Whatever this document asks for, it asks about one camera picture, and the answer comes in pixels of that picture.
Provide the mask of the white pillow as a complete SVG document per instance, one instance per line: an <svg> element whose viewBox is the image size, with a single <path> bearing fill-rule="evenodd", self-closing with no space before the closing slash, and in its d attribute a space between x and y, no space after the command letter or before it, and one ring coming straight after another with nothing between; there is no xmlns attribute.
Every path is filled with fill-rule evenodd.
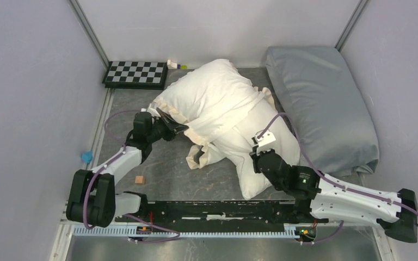
<svg viewBox="0 0 418 261"><path fill-rule="evenodd" d="M297 165L300 148L296 137L277 110L268 89L254 87L227 59L216 59L188 72L170 84L149 105L186 125L192 142L186 158L191 169L201 169L222 159L235 164L242 197L249 200L270 187L253 168L253 137L268 129L276 139L274 151Z"/></svg>

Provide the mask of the grey pillowcase with cream ruffle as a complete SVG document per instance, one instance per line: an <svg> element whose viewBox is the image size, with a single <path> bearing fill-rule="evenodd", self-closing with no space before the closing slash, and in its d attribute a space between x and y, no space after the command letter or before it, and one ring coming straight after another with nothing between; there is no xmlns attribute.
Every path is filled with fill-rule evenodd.
<svg viewBox="0 0 418 261"><path fill-rule="evenodd" d="M187 125L184 134L205 151L214 151L209 143L226 134L248 116L254 106L266 101L272 107L272 93L267 88L250 85L235 88L180 89L171 86L149 104L147 111L169 114L176 122Z"/></svg>

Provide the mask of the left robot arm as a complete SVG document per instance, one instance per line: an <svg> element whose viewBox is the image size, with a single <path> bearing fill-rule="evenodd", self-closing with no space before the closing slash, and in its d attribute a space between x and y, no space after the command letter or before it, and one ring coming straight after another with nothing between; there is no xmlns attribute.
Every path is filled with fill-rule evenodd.
<svg viewBox="0 0 418 261"><path fill-rule="evenodd" d="M127 173L145 162L154 142L172 141L187 129L188 126L162 111L156 116L147 111L136 113L132 130L115 155L91 170L75 172L66 218L83 223L87 229L108 227L115 218L126 214L135 221L144 221L149 216L146 195L137 192L118 194L115 186Z"/></svg>

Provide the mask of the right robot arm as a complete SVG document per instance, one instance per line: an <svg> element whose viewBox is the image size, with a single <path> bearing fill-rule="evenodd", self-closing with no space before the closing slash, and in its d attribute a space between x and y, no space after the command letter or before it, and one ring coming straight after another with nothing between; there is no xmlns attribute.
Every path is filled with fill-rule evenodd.
<svg viewBox="0 0 418 261"><path fill-rule="evenodd" d="M389 238L417 242L414 191L388 192L348 183L311 167L290 165L274 150L251 152L250 156L256 173L296 200L292 208L296 220L364 223L381 228Z"/></svg>

